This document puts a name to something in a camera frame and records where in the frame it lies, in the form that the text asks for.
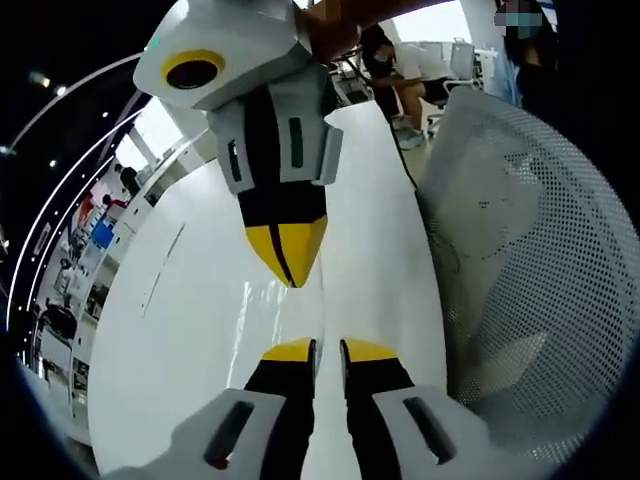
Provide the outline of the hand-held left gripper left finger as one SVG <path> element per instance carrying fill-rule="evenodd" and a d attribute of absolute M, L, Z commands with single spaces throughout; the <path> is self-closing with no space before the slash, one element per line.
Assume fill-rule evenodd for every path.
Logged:
<path fill-rule="evenodd" d="M 228 388 L 172 432 L 169 447 L 108 479 L 299 479 L 314 429 L 316 340 L 265 352 L 242 389 Z"/>

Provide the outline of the person's right hand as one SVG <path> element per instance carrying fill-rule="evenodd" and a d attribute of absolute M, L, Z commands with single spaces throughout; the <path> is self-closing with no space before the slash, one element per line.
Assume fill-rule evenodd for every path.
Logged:
<path fill-rule="evenodd" d="M 320 1 L 296 14 L 307 35 L 313 57 L 327 64 L 350 50 L 360 37 L 356 1 Z"/>

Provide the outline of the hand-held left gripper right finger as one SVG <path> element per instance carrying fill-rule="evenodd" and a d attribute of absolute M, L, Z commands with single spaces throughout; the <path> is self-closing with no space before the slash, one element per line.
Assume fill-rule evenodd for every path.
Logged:
<path fill-rule="evenodd" d="M 347 431 L 363 479 L 491 479 L 486 423 L 413 382 L 396 353 L 340 341 Z"/>

